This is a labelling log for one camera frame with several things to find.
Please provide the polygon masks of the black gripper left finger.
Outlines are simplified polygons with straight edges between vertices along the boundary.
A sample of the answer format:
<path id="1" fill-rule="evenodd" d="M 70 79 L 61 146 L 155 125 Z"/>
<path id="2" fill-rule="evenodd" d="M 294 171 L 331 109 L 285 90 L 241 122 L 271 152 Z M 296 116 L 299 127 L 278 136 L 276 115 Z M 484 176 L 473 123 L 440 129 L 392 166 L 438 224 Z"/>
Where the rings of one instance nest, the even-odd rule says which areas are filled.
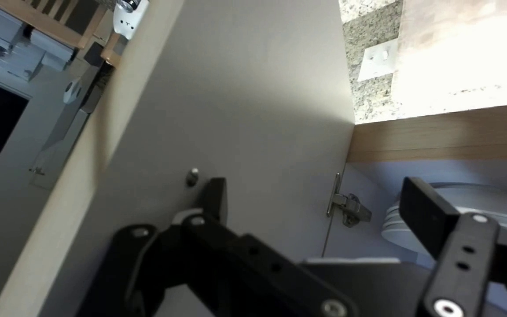
<path id="1" fill-rule="evenodd" d="M 216 222 L 225 220 L 225 180 L 211 178 L 201 194 L 202 212 Z"/>

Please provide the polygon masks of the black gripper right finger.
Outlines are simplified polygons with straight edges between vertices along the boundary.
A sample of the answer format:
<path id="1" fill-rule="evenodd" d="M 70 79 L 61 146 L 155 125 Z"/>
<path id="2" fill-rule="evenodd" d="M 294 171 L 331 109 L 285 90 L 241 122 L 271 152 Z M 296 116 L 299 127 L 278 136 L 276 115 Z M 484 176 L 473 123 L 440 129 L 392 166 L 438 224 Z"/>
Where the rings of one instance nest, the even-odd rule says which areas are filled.
<path id="1" fill-rule="evenodd" d="M 459 212 L 429 183 L 407 176 L 399 196 L 399 215 L 426 252 L 438 259 Z"/>

